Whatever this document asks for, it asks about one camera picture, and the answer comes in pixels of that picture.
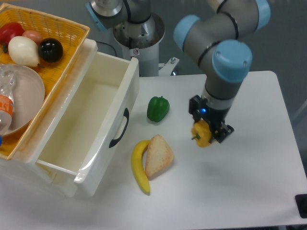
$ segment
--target plastic bottle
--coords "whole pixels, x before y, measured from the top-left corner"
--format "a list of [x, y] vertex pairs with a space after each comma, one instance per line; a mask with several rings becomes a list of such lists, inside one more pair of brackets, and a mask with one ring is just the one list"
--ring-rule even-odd
[[12, 87], [15, 76], [11, 64], [0, 64], [0, 145], [2, 136], [9, 129], [12, 122], [14, 98]]

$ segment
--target bread slice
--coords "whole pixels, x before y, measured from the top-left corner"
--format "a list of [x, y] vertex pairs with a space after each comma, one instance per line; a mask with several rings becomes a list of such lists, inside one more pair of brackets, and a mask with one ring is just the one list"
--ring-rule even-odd
[[166, 168], [174, 159], [171, 147], [161, 135], [154, 136], [148, 145], [145, 174], [152, 177]]

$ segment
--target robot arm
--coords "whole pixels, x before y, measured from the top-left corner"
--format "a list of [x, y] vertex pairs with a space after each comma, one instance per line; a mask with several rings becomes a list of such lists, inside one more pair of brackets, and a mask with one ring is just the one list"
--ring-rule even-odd
[[195, 122], [205, 120], [213, 139], [221, 143], [234, 131], [224, 119], [252, 62], [249, 47], [237, 39], [267, 24], [271, 11], [266, 0], [211, 4], [217, 11], [214, 17], [203, 22], [186, 16], [176, 26], [174, 40], [207, 76], [201, 97], [190, 99], [189, 113]]
[[150, 0], [91, 0], [86, 8], [100, 31], [125, 21], [144, 23], [152, 13]]
[[150, 0], [91, 0], [86, 8], [100, 31], [113, 28], [124, 59], [139, 60], [141, 76], [159, 75], [159, 43], [165, 27], [151, 12]]

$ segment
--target black ball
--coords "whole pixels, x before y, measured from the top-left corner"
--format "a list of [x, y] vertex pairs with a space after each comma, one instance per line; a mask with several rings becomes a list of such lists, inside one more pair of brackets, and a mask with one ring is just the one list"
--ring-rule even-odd
[[39, 44], [38, 54], [47, 62], [56, 62], [63, 56], [63, 46], [55, 38], [46, 38]]

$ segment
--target white table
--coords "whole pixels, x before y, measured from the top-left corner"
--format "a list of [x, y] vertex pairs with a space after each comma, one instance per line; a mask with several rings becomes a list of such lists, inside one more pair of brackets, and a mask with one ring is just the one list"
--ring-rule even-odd
[[[140, 93], [117, 152], [93, 197], [63, 198], [0, 175], [1, 229], [192, 230], [307, 223], [295, 195], [307, 181], [276, 75], [251, 72], [226, 123], [235, 132], [222, 144], [191, 140], [189, 99], [203, 75], [141, 78]], [[171, 104], [166, 118], [146, 117], [153, 96]], [[130, 156], [135, 144], [161, 134], [175, 160], [141, 192]]]

